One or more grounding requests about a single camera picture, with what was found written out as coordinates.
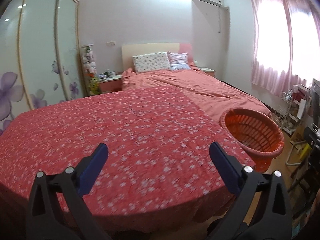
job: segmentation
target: mug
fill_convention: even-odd
[[[115,77],[116,73],[114,71],[109,72],[109,77]]]

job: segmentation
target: floral pillow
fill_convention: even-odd
[[[171,53],[168,52],[171,70],[190,69],[188,53]]]
[[[137,74],[155,70],[170,70],[170,62],[166,52],[133,56],[132,58]]]

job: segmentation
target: frosted glass door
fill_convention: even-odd
[[[18,28],[23,0],[12,0],[0,19],[0,135],[29,111],[18,61]]]
[[[55,49],[57,0],[25,0],[20,26],[24,83],[35,109],[65,101]]]
[[[68,100],[83,97],[76,42],[76,5],[73,0],[59,0],[58,7],[58,51]]]

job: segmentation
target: wall switch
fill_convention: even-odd
[[[107,42],[107,46],[115,46],[116,42],[115,41],[109,41]]]

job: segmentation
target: pink bedspread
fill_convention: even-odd
[[[0,137],[0,221],[12,218],[16,228],[23,227],[35,174],[60,173],[104,142],[108,161],[84,197],[104,229],[149,233],[204,222],[222,215],[232,200],[209,157],[213,141],[242,165],[254,165],[231,136],[173,86],[81,98],[20,114]],[[66,216],[73,225],[70,213]]]
[[[271,117],[258,99],[207,75],[195,66],[191,70],[163,70],[136,74],[129,68],[122,74],[123,90],[173,85],[195,102],[213,120],[229,108],[244,107]]]

